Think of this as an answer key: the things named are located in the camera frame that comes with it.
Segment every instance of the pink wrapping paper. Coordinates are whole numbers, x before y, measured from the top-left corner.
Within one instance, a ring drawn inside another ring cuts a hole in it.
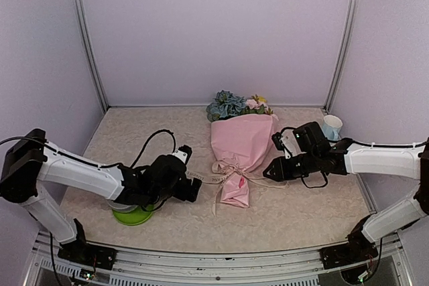
[[[219,167],[235,169],[223,182],[221,202],[249,207],[245,173],[260,166],[272,146],[277,120],[271,115],[242,115],[212,123],[211,145]]]

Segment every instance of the pink flower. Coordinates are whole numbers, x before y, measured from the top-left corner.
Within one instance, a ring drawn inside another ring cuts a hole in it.
[[[253,99],[249,99],[249,100],[246,100],[246,105],[249,107],[249,109],[251,109],[251,110],[253,110],[253,109],[257,109],[257,108],[259,108],[259,104],[258,104],[258,102],[256,102],[256,100],[253,100]]]

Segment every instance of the metal corner post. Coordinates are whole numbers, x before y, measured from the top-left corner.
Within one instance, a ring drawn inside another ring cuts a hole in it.
[[[341,40],[340,52],[339,52],[338,58],[336,59],[334,77],[332,78],[332,82],[330,83],[328,97],[326,98],[326,102],[324,104],[324,109],[327,112],[329,112],[330,109],[332,108],[332,104],[335,99],[335,94],[339,87],[341,74],[343,73],[345,60],[347,56],[347,50],[349,49],[351,34],[353,30],[353,23],[357,12],[357,3],[358,3],[358,0],[349,0],[349,8],[347,9],[346,24],[344,28],[343,38]]]
[[[95,64],[93,47],[91,46],[88,27],[86,26],[85,13],[82,0],[74,0],[74,6],[78,18],[78,25],[80,30],[80,36],[82,37],[82,42],[85,48],[86,58],[88,60],[89,70],[91,78],[94,83],[94,87],[99,99],[101,108],[104,113],[109,109],[109,103],[107,102],[107,97],[103,84],[101,83],[100,74],[97,70],[97,65]]]

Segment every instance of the robotic arm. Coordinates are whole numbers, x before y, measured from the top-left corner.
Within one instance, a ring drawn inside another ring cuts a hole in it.
[[[265,177],[282,182],[320,171],[325,178],[329,173],[380,173],[420,180],[420,186],[400,201],[362,219],[348,235],[347,244],[323,248],[325,269],[376,257],[374,242],[429,214],[429,143],[398,147],[342,139],[330,146],[317,122],[302,125],[294,129],[293,134],[303,153],[274,159],[264,171]],[[272,139],[277,149],[286,148],[281,133],[276,133]]]
[[[0,196],[23,206],[60,243],[58,256],[69,261],[112,269],[115,249],[88,244],[82,224],[67,217],[42,182],[56,182],[98,194],[118,204],[146,209],[170,197],[194,202],[201,186],[187,179],[191,148],[180,147],[160,155],[151,166],[130,168],[122,163],[103,165],[74,155],[47,142],[34,129],[28,140],[16,143],[5,156]]]

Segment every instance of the bouquet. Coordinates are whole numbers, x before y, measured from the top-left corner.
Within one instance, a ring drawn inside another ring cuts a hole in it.
[[[211,145],[217,159],[212,171],[222,175],[214,177],[212,182],[221,183],[218,190],[222,191],[221,202],[248,208],[247,180],[282,188],[258,181],[263,178],[249,173],[262,164],[271,148],[271,136],[278,120],[264,97],[254,95],[245,100],[223,90],[206,111],[212,122]]]

